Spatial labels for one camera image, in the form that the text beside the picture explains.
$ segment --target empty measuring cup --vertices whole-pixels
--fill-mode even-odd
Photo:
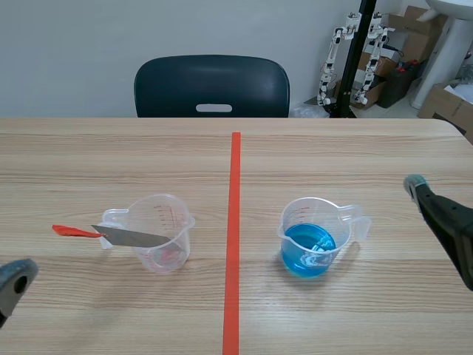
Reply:
[[[371,219],[363,216],[360,206],[299,198],[286,206],[278,228],[284,264],[298,276],[320,275],[352,236],[365,240],[370,226]]]
[[[169,239],[154,248],[133,248],[148,270],[158,274],[173,271],[189,257],[189,229],[195,219],[187,205],[172,195],[152,195],[136,201],[127,209],[109,209],[103,213],[100,226],[157,234]],[[101,238],[104,248],[112,245]]]

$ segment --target black pole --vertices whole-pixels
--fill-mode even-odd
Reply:
[[[350,96],[353,82],[355,81],[356,70],[363,52],[364,42],[370,29],[370,23],[375,12],[376,0],[361,0],[360,10],[361,21],[358,32],[355,33],[350,51],[348,52],[347,63],[343,71],[340,90],[338,91],[337,102],[330,110],[330,117],[346,118],[350,116]]]

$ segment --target white sink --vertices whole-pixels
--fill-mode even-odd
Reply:
[[[429,6],[444,15],[473,21],[473,0],[426,0]]]

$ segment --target white wall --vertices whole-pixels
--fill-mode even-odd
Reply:
[[[383,13],[400,3],[378,0]],[[0,11],[0,116],[135,116],[133,80],[167,55],[280,63],[292,102],[316,94],[353,0],[11,0]],[[341,73],[349,43],[338,57]]]

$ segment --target knife blade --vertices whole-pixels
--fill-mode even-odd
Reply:
[[[139,231],[127,231],[112,227],[92,227],[102,234],[114,246],[134,246],[138,248],[154,248],[170,241],[169,238],[157,234],[141,233]]]

